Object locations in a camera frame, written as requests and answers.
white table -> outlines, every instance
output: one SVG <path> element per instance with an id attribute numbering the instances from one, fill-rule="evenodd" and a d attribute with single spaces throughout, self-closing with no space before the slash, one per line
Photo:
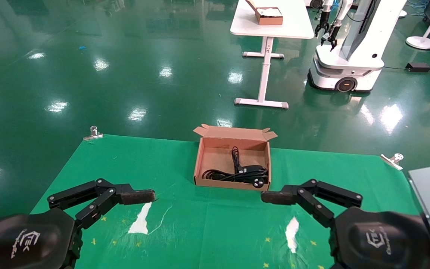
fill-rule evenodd
<path id="1" fill-rule="evenodd" d="M 262 36 L 260 52 L 244 52 L 243 56 L 263 57 L 258 99 L 235 99 L 235 104 L 288 108 L 287 102 L 265 100 L 271 58 L 284 58 L 283 54 L 271 53 L 274 37 L 310 39 L 313 28 L 303 0 L 272 0 L 283 15 L 283 25 L 258 25 L 254 10 L 245 0 L 239 0 L 230 32 L 236 35 Z"/>

white table leg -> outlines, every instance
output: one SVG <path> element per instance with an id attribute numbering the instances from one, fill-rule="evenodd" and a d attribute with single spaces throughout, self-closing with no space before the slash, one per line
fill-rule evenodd
<path id="1" fill-rule="evenodd" d="M 267 45 L 267 37 L 263 36 L 263 40 L 261 41 L 261 52 L 250 52 L 250 51 L 244 51 L 243 56 L 244 57 L 265 57 L 265 48 Z M 271 53 L 272 58 L 285 58 L 285 55 L 281 53 Z"/>
<path id="2" fill-rule="evenodd" d="M 287 102 L 274 102 L 274 101 L 266 101 L 265 95 L 267 93 L 267 84 L 268 84 L 268 74 L 270 71 L 270 59 L 271 57 L 271 49 L 273 47 L 273 37 L 266 38 L 265 45 L 265 56 L 263 58 L 263 67 L 261 69 L 261 79 L 260 79 L 260 89 L 258 91 L 258 99 L 244 99 L 244 98 L 236 98 L 235 104 L 245 104 L 245 105 L 258 105 L 258 106 L 271 106 L 271 107 L 280 107 L 288 109 Z"/>

green cloth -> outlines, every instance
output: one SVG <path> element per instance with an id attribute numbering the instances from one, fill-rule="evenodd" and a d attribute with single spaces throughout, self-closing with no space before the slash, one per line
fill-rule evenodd
<path id="1" fill-rule="evenodd" d="M 331 267 L 329 230 L 299 206 L 263 203 L 258 191 L 195 186 L 197 147 L 198 142 L 109 135 L 84 141 L 32 213 L 48 210 L 50 194 L 102 177 L 155 190 L 149 234 L 128 233 L 141 204 L 115 206 L 84 231 L 77 269 Z M 417 213 L 402 172 L 378 156 L 278 148 L 271 156 L 272 191 L 315 178 L 362 194 L 366 211 Z M 336 214 L 343 211 L 323 203 Z M 82 206 L 66 212 L 74 216 Z M 295 254 L 285 236 L 293 217 L 300 224 Z"/>

open cardboard box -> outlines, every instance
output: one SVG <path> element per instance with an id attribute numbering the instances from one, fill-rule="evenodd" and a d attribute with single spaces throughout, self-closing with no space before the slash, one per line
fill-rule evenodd
<path id="1" fill-rule="evenodd" d="M 201 136 L 193 174 L 195 185 L 268 191 L 271 184 L 271 156 L 268 140 L 277 137 L 276 133 L 269 132 L 269 128 L 264 130 L 242 129 L 208 126 L 207 124 L 202 124 L 193 131 Z M 268 170 L 268 183 L 257 189 L 249 183 L 202 179 L 202 174 L 209 169 L 234 173 L 232 160 L 234 146 L 239 148 L 241 166 L 261 165 Z"/>
<path id="2" fill-rule="evenodd" d="M 283 15 L 281 17 L 266 17 L 266 16 L 262 16 L 258 12 L 258 9 L 277 9 L 281 14 L 281 11 L 278 7 L 266 6 L 266 4 L 261 5 L 261 3 L 260 5 L 257 5 L 255 0 L 246 0 L 246 2 L 248 2 L 248 5 L 250 5 L 250 7 L 255 11 L 256 20 L 258 21 L 259 25 L 282 25 L 283 24 Z"/>

table foot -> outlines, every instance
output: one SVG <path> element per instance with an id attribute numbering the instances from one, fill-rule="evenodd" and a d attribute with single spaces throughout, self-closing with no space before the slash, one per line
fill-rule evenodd
<path id="1" fill-rule="evenodd" d="M 243 52 L 243 56 L 244 57 L 265 57 L 264 53 L 261 52 L 249 52 L 249 51 L 244 51 Z M 272 53 L 271 54 L 272 58 L 280 58 L 280 59 L 284 59 L 285 55 L 283 55 L 282 53 Z"/>
<path id="2" fill-rule="evenodd" d="M 263 101 L 258 102 L 256 99 L 236 98 L 235 104 L 256 105 L 256 106 L 271 106 L 288 109 L 287 102 Z"/>

